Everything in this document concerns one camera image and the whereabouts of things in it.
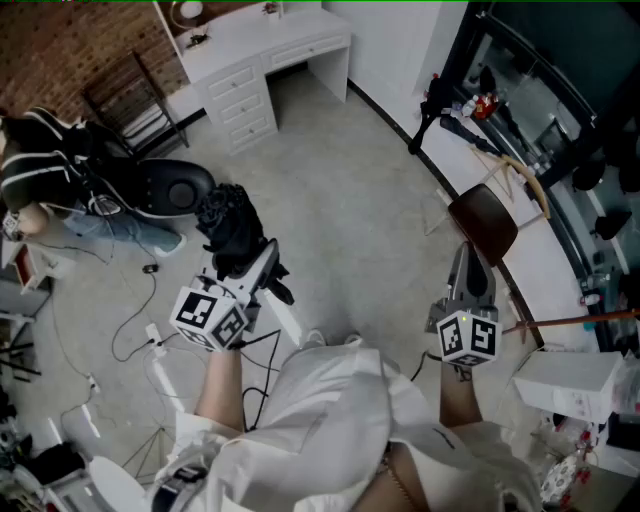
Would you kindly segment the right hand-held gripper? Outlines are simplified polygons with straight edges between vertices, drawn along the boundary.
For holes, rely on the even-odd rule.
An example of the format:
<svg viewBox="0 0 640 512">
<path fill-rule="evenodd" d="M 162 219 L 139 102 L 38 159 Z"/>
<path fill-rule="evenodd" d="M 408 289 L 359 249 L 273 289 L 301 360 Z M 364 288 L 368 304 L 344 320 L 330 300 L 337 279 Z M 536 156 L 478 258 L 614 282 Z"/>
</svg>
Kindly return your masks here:
<svg viewBox="0 0 640 512">
<path fill-rule="evenodd" d="M 493 304 L 496 281 L 492 267 L 471 242 L 456 251 L 449 274 L 450 297 L 433 303 L 426 331 L 437 337 L 437 356 L 444 363 L 474 368 L 494 362 L 501 347 L 502 324 Z"/>
</svg>

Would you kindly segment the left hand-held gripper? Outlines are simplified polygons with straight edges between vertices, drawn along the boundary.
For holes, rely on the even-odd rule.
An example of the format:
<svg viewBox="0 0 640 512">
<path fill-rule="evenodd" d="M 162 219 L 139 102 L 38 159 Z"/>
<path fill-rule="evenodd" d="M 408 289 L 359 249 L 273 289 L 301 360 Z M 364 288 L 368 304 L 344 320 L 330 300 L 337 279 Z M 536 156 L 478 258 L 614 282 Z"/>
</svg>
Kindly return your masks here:
<svg viewBox="0 0 640 512">
<path fill-rule="evenodd" d="M 240 278 L 218 280 L 201 273 L 191 286 L 180 289 L 169 323 L 187 341 L 208 351 L 239 348 L 244 333 L 255 328 L 260 310 L 255 293 L 266 287 L 278 258 L 279 245 L 273 238 Z"/>
</svg>

